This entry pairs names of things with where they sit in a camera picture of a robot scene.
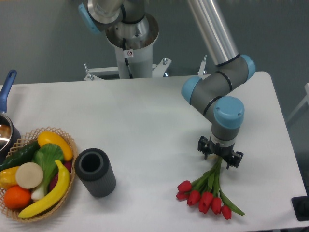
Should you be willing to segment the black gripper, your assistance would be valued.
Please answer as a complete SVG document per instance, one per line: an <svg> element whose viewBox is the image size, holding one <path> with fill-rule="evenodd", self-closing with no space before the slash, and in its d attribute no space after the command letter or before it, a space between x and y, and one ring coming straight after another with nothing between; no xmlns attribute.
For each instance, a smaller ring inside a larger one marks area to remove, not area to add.
<svg viewBox="0 0 309 232"><path fill-rule="evenodd" d="M237 168L243 158L243 153L239 151L234 152L233 148L234 144L229 146L220 145L220 143L214 143L204 136L200 137L197 144L197 149L204 154L205 160L210 154L218 155L227 163L226 169L229 169L229 167Z"/></svg>

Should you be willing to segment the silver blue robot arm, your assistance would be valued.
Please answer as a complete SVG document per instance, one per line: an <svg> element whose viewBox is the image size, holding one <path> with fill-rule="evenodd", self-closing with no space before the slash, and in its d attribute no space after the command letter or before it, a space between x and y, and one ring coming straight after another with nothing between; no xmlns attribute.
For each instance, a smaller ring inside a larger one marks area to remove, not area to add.
<svg viewBox="0 0 309 232"><path fill-rule="evenodd" d="M234 144L244 105L229 93L254 75L255 63L238 52L216 1L191 0L188 5L217 67L206 78L190 77L181 90L184 99L211 123L211 135L200 138L198 150L205 156L220 156L228 167L238 167L243 154L234 151ZM146 13L144 1L85 0L78 10L89 30L105 32L115 48L120 78L154 77L152 46L159 28Z"/></svg>

